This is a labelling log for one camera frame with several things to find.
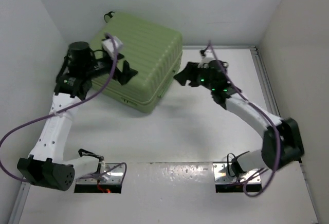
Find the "green hard-shell suitcase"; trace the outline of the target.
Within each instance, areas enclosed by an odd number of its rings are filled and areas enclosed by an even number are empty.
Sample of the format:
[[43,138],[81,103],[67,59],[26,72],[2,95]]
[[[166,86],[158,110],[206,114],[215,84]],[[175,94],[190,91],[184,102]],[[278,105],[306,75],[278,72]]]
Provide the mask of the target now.
[[105,26],[90,41],[97,59],[102,57],[101,42],[105,33],[116,36],[123,47],[120,53],[138,71],[121,85],[111,80],[103,94],[149,114],[159,103],[178,72],[182,57],[182,34],[124,12],[108,12]]

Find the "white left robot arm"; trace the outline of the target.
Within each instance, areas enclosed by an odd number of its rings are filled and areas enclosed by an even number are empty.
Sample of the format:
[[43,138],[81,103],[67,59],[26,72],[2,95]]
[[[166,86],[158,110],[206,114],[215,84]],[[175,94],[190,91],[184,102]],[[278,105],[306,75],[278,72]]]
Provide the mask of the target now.
[[101,42],[103,56],[95,57],[89,43],[74,42],[68,46],[62,67],[56,77],[50,118],[45,122],[41,135],[27,158],[20,158],[17,169],[31,185],[66,191],[75,179],[100,173],[103,157],[80,149],[79,158],[64,161],[64,149],[78,104],[88,101],[87,93],[92,79],[108,75],[109,79],[125,85],[138,72],[128,61],[123,69],[117,61],[123,59],[120,49],[123,43],[118,38]]

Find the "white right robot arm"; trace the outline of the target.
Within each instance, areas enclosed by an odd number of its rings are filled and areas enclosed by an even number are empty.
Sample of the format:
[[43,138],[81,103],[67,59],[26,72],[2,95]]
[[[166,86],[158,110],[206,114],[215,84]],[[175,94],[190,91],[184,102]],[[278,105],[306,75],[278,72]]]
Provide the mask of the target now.
[[259,150],[247,151],[231,161],[228,173],[238,177],[254,169],[281,169],[304,155],[304,147],[296,120],[273,115],[240,96],[241,90],[227,78],[228,63],[205,58],[201,62],[188,62],[174,76],[181,85],[205,87],[211,91],[213,101],[235,114],[262,138]]

